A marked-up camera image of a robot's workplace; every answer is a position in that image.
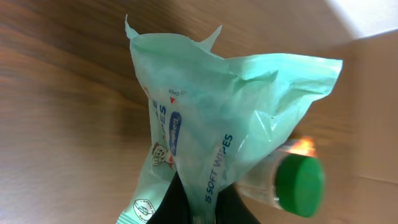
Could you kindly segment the green lid jar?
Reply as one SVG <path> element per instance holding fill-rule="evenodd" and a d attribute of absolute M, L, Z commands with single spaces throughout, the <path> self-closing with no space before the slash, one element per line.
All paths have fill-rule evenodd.
<path fill-rule="evenodd" d="M 300 217 L 317 213 L 325 191 L 325 173 L 315 157 L 275 150 L 236 183 L 238 192 Z"/>

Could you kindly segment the teal wipes pack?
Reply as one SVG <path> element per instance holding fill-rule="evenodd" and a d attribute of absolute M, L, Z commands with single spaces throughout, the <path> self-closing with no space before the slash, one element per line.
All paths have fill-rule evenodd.
<path fill-rule="evenodd" d="M 332 92 L 343 67 L 341 60 L 295 54 L 222 58 L 211 52 L 218 32 L 196 42 L 125 31 L 149 99 L 152 145 L 119 223 L 147 223 L 176 172 L 192 223 L 216 223 L 218 194 L 230 185 L 237 190 L 273 151 L 288 152 L 292 131 Z"/>

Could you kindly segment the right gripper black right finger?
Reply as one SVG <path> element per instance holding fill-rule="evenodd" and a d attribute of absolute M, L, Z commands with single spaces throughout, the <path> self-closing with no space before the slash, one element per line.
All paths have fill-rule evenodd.
<path fill-rule="evenodd" d="M 215 214 L 216 224 L 261 224 L 245 206 L 234 185 L 218 194 Z"/>

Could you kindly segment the small orange box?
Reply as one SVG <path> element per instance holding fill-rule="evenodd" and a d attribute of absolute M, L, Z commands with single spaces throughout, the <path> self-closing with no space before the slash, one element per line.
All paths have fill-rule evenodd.
<path fill-rule="evenodd" d="M 288 152 L 302 156 L 317 157 L 314 140 L 307 136 L 293 139 L 292 145 L 289 147 Z"/>

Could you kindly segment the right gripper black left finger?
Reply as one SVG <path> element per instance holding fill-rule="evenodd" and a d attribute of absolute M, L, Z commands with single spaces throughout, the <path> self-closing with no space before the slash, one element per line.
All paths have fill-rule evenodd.
<path fill-rule="evenodd" d="M 187 195 L 176 172 L 165 196 L 147 224 L 191 224 Z"/>

